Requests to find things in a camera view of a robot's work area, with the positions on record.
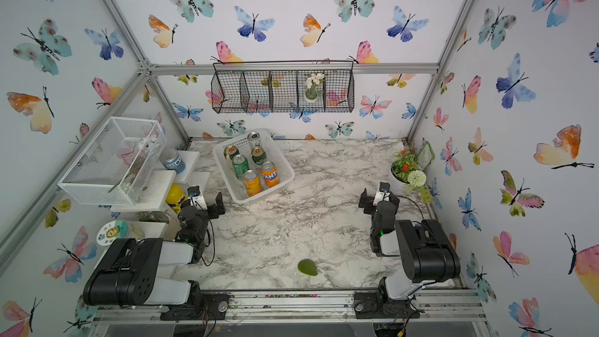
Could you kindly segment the orange Fanta can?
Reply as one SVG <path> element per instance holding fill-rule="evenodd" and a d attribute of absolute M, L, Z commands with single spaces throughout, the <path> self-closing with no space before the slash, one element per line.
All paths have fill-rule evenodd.
<path fill-rule="evenodd" d="M 280 182 L 278 169 L 277 169 L 276 165 L 274 164 L 274 162 L 266 161 L 261 166 L 261 174 L 264 178 L 265 185 L 268 188 L 277 186 Z"/>

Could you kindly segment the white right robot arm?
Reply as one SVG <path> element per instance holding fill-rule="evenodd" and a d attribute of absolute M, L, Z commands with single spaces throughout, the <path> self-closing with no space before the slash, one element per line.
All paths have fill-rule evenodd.
<path fill-rule="evenodd" d="M 370 245 L 379 257 L 397 257 L 402 268 L 379 282 L 382 304 L 410 299 L 424 287 L 458 279 L 461 264 L 439 221 L 399 219 L 400 198 L 387 183 L 374 196 L 363 191 L 358 207 L 371 218 Z"/>

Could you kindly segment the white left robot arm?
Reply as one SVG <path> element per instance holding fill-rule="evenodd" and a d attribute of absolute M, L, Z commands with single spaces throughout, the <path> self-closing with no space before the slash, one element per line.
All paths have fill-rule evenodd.
<path fill-rule="evenodd" d="M 117 239 L 104 253 L 83 291 L 89 306 L 182 306 L 198 298 L 198 285 L 159 275 L 161 268 L 197 264 L 215 242 L 212 221 L 226 213 L 222 194 L 203 208 L 197 198 L 178 215 L 180 230 L 173 241 L 162 238 Z"/>

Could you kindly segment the orange yellow Schweppes can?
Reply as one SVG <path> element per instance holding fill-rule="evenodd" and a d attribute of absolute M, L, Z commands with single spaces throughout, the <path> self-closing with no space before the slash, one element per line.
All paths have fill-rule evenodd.
<path fill-rule="evenodd" d="M 249 197 L 258 195 L 262 192 L 260 178 L 254 170 L 248 170 L 244 173 L 243 183 Z"/>

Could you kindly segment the silver drink can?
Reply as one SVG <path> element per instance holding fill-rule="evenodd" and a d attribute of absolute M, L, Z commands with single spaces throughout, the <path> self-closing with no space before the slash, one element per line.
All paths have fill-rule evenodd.
<path fill-rule="evenodd" d="M 254 150 L 254 148 L 260 148 L 261 146 L 261 136 L 256 131 L 248 134 L 247 141 L 252 150 Z"/>

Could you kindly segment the green soda can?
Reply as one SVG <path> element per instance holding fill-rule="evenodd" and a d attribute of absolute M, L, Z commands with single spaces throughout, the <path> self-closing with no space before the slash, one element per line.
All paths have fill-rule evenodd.
<path fill-rule="evenodd" d="M 247 158 L 242 154 L 237 154 L 232 158 L 232 167 L 236 178 L 242 180 L 245 173 L 250 169 Z"/>

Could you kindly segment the white plastic perforated basket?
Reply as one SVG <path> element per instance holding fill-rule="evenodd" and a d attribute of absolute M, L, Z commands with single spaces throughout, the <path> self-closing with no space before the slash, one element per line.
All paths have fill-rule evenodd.
<path fill-rule="evenodd" d="M 279 192 L 296 177 L 281 148 L 265 129 L 254 129 L 249 134 L 217 144 L 212 154 L 229 194 L 237 204 L 254 202 L 270 193 Z M 246 160 L 249 170 L 257 176 L 261 192 L 254 195 L 247 193 L 249 181 L 239 171 L 241 160 Z"/>

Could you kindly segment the green gold beer can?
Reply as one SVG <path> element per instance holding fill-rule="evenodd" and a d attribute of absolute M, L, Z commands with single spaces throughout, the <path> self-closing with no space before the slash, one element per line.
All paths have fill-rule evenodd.
<path fill-rule="evenodd" d="M 254 164 L 262 166 L 267 161 L 265 150 L 261 147 L 255 147 L 251 152 Z"/>
<path fill-rule="evenodd" d="M 234 145 L 229 145 L 224 149 L 226 160 L 232 161 L 238 154 L 240 154 L 240 150 Z"/>

